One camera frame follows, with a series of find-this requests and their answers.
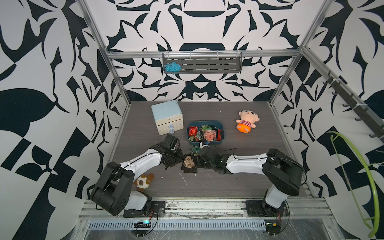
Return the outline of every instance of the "gray wooden tabletop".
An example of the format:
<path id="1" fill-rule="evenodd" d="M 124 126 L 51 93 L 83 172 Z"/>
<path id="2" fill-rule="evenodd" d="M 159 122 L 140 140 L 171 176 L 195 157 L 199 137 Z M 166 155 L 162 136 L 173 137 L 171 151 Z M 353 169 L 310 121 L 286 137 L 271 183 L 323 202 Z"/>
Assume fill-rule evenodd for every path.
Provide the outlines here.
<path id="1" fill-rule="evenodd" d="M 164 140 L 158 134 L 151 106 L 159 102 L 133 102 L 122 130 L 113 161 L 128 161 Z M 183 153 L 189 153 L 187 125 L 192 121 L 217 120 L 223 124 L 225 139 L 221 149 L 236 148 L 236 155 L 256 155 L 276 148 L 288 154 L 267 102 L 179 102 L 184 129 L 173 135 L 180 139 Z M 260 121 L 249 133 L 236 129 L 239 111 L 251 110 Z M 146 193 L 152 197 L 263 197 L 271 182 L 264 175 L 239 173 L 219 175 L 212 169 L 198 169 L 197 174 L 184 174 L 181 163 L 165 170 L 164 165 L 148 170 L 155 175 Z"/>

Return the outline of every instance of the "orange plush doll bottom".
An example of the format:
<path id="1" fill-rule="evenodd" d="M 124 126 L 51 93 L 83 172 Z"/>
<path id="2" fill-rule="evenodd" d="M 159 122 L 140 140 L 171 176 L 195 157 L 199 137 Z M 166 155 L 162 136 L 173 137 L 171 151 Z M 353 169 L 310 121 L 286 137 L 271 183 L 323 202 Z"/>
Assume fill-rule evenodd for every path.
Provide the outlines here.
<path id="1" fill-rule="evenodd" d="M 240 132 L 244 132 L 244 133 L 247 133 L 249 131 L 251 131 L 251 127 L 248 125 L 248 124 L 244 124 L 242 122 L 240 122 L 239 124 L 237 124 L 236 126 L 237 130 L 239 130 Z"/>

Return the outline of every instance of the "pink plush doll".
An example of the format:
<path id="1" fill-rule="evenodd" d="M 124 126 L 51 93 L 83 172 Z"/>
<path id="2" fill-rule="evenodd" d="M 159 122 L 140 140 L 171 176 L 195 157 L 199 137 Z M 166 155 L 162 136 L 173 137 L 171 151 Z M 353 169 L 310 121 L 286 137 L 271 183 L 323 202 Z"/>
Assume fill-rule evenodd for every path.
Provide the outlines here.
<path id="1" fill-rule="evenodd" d="M 236 128 L 240 132 L 249 132 L 251 131 L 251 128 L 255 128 L 256 125 L 255 122 L 259 121 L 260 118 L 257 116 L 256 113 L 250 111 L 250 110 L 243 110 L 239 112 L 240 119 L 237 119 L 236 122 L 238 123 Z"/>

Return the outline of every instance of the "brown and white plush toy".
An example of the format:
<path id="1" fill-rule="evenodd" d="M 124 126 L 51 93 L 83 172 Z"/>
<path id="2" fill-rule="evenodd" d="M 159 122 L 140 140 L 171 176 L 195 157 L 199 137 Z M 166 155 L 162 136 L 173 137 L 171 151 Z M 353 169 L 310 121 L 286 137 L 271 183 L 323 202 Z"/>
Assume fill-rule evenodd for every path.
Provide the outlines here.
<path id="1" fill-rule="evenodd" d="M 151 184 L 152 180 L 155 178 L 155 175 L 153 174 L 148 174 L 148 175 L 141 175 L 138 177 L 133 184 L 137 186 L 137 190 L 142 192 L 144 189 L 148 188 L 149 185 Z"/>

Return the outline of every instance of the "metal vent grille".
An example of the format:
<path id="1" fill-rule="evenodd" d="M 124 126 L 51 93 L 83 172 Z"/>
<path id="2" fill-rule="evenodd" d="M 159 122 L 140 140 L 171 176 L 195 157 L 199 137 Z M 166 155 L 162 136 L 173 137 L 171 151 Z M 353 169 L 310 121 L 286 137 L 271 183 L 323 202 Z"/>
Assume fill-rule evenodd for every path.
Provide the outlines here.
<path id="1" fill-rule="evenodd" d="M 166 74 L 182 74 L 182 73 L 238 73 L 242 68 L 242 54 L 235 58 L 168 58 L 163 55 L 163 66 L 167 63 L 176 63 L 181 66 L 178 72 L 165 71 Z"/>
<path id="2" fill-rule="evenodd" d="M 133 230 L 138 220 L 92 220 L 89 230 Z M 264 220 L 259 219 L 207 219 L 207 220 L 163 220 L 159 219 L 157 230 L 237 230 L 265 231 Z"/>

